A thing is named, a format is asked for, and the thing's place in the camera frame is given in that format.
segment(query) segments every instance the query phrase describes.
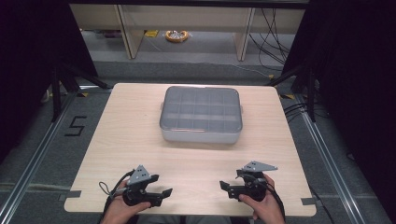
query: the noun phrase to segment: plastic storage box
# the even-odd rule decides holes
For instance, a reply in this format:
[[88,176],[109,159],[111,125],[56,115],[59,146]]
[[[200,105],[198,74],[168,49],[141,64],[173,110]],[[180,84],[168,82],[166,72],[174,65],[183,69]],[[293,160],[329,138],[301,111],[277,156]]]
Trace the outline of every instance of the plastic storage box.
[[238,91],[170,87],[160,127],[163,138],[169,141],[233,144],[242,131]]

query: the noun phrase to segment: triangular metal plate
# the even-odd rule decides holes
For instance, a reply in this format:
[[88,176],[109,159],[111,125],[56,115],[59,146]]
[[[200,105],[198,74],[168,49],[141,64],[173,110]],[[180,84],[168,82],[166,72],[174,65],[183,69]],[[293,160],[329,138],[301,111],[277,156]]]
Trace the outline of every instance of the triangular metal plate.
[[128,185],[150,180],[151,176],[143,165],[139,165],[128,180]]
[[243,171],[249,172],[262,172],[262,171],[273,171],[277,170],[276,166],[268,165],[259,161],[251,161],[242,168]]

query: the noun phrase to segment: desk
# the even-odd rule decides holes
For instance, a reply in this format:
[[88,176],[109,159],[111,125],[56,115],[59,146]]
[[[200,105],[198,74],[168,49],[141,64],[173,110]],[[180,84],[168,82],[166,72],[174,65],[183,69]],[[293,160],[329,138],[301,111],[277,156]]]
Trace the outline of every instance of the desk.
[[233,145],[172,143],[163,139],[159,120],[168,84],[117,84],[108,99],[68,198],[68,212],[102,212],[106,195],[99,181],[113,188],[127,172],[143,164],[158,182],[149,192],[173,188],[161,207],[143,214],[251,216],[251,208],[229,199],[219,181],[242,185],[236,169],[250,161],[278,167],[267,172],[276,182],[287,216],[310,217],[314,205],[276,89],[221,86],[238,90],[243,131]]

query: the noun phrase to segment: translucent gray lid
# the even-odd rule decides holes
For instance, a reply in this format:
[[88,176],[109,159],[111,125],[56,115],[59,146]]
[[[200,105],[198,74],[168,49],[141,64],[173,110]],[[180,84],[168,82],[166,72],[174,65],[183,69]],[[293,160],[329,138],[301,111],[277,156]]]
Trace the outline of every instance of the translucent gray lid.
[[239,133],[239,93],[231,88],[170,87],[160,126],[176,132]]

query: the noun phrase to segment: person's right hand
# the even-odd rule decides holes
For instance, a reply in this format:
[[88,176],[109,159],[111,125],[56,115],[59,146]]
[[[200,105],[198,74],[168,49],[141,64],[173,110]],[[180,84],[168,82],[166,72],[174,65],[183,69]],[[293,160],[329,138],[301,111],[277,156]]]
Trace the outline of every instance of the person's right hand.
[[[275,187],[275,182],[268,175],[264,174],[267,182]],[[256,220],[260,218],[265,224],[282,224],[285,223],[279,205],[274,198],[274,195],[267,190],[265,191],[265,198],[261,202],[257,202],[247,195],[239,195],[239,200],[253,208],[253,218]]]

